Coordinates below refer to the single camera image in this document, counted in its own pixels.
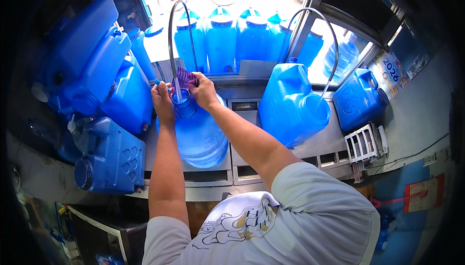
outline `blue wall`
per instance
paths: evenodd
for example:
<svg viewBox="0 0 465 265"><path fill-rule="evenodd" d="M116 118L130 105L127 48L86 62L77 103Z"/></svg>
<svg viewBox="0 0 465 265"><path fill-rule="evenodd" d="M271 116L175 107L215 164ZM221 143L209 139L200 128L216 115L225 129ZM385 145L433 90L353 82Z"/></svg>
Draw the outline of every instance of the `blue wall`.
<svg viewBox="0 0 465 265"><path fill-rule="evenodd" d="M429 166L423 167L423 160L413 162L375 183L375 198L381 201L403 198L406 185L429 178ZM388 237L386 250L375 251L370 264L410 264L425 228L428 211L419 210L404 214L403 201L380 209L389 209L392 212L396 217L396 229Z"/></svg>

